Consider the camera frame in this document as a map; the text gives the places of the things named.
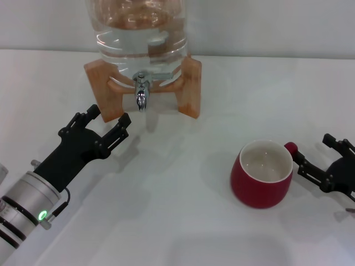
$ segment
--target metal spigot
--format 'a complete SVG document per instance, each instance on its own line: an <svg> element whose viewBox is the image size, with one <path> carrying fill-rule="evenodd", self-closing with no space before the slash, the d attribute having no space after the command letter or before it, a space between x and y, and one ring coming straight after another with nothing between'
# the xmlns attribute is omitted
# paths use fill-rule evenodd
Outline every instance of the metal spigot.
<svg viewBox="0 0 355 266"><path fill-rule="evenodd" d="M144 112L146 110L150 87L153 84L153 80L169 80L173 77L173 73L151 74L147 71L140 71L134 74L135 98L139 111Z"/></svg>

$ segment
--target red mug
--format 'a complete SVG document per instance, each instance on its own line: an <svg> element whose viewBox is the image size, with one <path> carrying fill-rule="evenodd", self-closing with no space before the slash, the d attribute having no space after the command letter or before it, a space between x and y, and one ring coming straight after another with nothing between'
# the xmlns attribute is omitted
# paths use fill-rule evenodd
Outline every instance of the red mug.
<svg viewBox="0 0 355 266"><path fill-rule="evenodd" d="M280 203L292 179L292 149L269 140L245 145L231 172L236 197L253 208L270 208Z"/></svg>

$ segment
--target wooden stand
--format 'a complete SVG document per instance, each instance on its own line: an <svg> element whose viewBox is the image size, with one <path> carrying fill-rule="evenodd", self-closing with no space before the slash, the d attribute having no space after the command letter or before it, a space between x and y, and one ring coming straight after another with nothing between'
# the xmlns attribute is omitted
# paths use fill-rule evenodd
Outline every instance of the wooden stand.
<svg viewBox="0 0 355 266"><path fill-rule="evenodd" d="M124 113L123 95L134 94L135 89L121 86L110 77L133 87L134 81L121 75L116 65L102 59L86 64L84 69L104 121L109 122L121 117ZM166 86L160 86L163 80L155 81L150 92L175 93L179 112L197 119L200 116L201 106L202 64L191 57L186 57L181 67L175 69L174 74L180 69L181 76L176 81Z"/></svg>

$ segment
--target white tabletop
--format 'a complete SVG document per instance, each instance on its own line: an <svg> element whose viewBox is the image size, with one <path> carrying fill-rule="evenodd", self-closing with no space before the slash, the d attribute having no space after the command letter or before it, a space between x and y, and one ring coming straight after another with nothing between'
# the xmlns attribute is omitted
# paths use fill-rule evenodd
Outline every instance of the white tabletop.
<svg viewBox="0 0 355 266"><path fill-rule="evenodd" d="M0 51L0 162L10 171L1 193L95 103L83 65L96 58ZM355 142L355 61L195 58L203 64L200 118L179 114L169 94L154 95L144 115L127 95L129 138L74 179L70 206L6 266L354 264L355 217L344 208L355 203L346 196L295 175L279 205L252 209L233 196L229 174L255 139L294 141L321 168L339 158L321 141L330 133ZM114 124L97 118L90 128L103 134Z"/></svg>

